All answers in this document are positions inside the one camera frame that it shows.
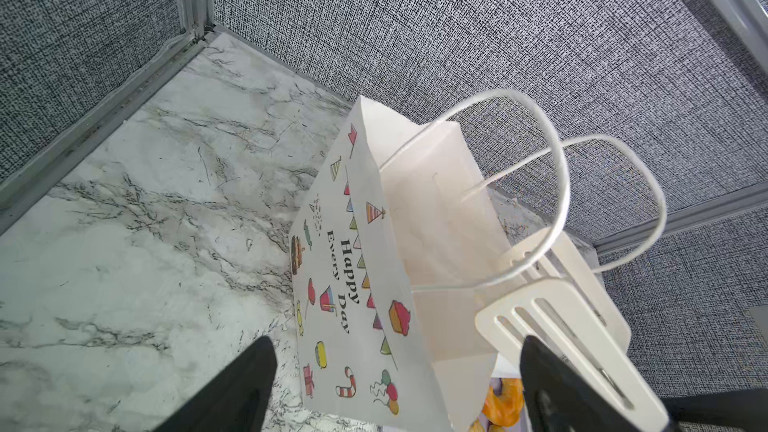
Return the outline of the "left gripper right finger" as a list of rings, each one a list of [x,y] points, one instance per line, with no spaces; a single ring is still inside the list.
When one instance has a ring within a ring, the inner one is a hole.
[[[523,395],[534,431],[634,431],[636,428],[535,336],[523,342]]]

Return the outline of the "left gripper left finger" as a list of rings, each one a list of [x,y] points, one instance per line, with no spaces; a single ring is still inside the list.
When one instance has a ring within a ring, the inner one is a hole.
[[[156,429],[260,431],[276,372],[274,345],[262,336]]]

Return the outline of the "white paper gift bag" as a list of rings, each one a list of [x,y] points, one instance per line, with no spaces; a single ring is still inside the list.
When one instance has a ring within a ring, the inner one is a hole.
[[[495,98],[535,118],[556,176],[553,217],[518,243],[453,111],[417,125],[371,99],[354,104],[288,235],[306,408],[400,430],[465,431],[499,361],[521,374],[475,317],[567,235],[567,144],[522,92],[486,91],[468,104]]]

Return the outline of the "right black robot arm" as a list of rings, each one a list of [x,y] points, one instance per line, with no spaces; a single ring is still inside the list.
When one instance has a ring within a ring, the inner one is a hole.
[[[688,397],[662,398],[670,417],[743,431],[767,430],[767,389],[749,389]]]

